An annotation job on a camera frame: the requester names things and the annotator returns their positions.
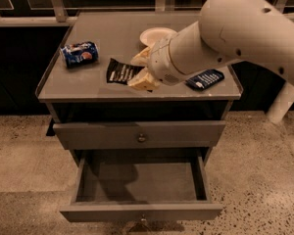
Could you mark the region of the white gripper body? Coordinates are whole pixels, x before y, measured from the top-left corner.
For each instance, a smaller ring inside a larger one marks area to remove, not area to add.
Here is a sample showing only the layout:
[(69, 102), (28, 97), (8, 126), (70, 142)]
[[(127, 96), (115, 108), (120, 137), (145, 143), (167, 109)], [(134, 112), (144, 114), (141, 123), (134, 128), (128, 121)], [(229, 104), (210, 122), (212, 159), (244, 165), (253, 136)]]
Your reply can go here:
[(152, 75), (164, 83), (173, 86), (186, 79), (172, 63), (170, 55), (171, 38), (166, 36), (158, 40), (150, 50), (148, 69)]

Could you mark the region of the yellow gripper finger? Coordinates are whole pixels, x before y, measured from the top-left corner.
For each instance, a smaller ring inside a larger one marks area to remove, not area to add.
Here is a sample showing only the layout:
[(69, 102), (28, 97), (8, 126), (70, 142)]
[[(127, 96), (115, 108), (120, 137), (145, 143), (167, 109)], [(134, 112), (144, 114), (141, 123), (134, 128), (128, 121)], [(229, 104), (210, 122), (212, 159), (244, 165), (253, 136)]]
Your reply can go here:
[(147, 67), (148, 66), (148, 60), (150, 57), (150, 47), (146, 47), (141, 52), (139, 52), (137, 55), (135, 55), (130, 63), (134, 66), (140, 66), (140, 67)]
[(154, 90), (157, 89), (161, 83), (156, 79), (147, 68), (141, 70), (127, 85), (136, 90)]

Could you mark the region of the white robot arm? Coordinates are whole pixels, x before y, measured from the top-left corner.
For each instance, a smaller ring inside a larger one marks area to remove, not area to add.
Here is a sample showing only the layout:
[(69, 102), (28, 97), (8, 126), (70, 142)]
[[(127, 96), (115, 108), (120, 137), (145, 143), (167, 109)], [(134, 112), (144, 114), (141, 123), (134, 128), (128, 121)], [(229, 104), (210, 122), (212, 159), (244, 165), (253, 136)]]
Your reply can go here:
[(128, 85), (153, 90), (240, 61), (286, 81), (268, 111), (270, 121), (280, 122), (294, 103), (294, 23), (266, 0), (207, 0), (197, 22), (132, 58), (143, 70)]

